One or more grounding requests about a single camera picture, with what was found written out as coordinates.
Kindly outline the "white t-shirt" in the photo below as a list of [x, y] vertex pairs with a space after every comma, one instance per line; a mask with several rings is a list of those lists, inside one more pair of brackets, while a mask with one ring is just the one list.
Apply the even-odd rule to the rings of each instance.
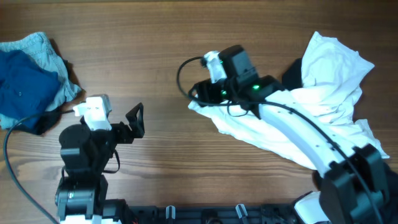
[[[314, 32], [302, 57], [303, 87], [290, 92], [298, 103], [332, 131], [359, 147], [372, 144], [381, 157], [387, 159], [389, 155], [374, 137], [368, 121], [353, 119], [354, 106], [362, 95], [360, 83], [373, 68], [373, 63], [338, 39]], [[315, 168], [285, 135], [252, 113], [245, 113], [239, 106], [201, 107], [193, 101], [188, 108], [210, 118], [222, 134], [272, 151], [306, 168]]]

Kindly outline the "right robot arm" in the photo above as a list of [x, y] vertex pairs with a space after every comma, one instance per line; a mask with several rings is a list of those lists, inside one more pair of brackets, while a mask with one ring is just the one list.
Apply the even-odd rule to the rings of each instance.
[[199, 59], [210, 78], [192, 87], [191, 99], [200, 106], [238, 105], [283, 133], [315, 166], [319, 204], [331, 223], [383, 223], [390, 196], [375, 147], [358, 147], [322, 125], [277, 79], [260, 77], [241, 45]]

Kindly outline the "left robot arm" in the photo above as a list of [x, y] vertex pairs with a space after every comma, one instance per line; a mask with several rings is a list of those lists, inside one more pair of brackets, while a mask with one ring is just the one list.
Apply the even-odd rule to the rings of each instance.
[[87, 116], [62, 131], [60, 155], [64, 162], [55, 204], [60, 223], [139, 223], [139, 217], [124, 199], [106, 198], [105, 175], [111, 158], [118, 158], [116, 146], [142, 138], [144, 106], [137, 104], [126, 114], [127, 123], [106, 123], [92, 127]]

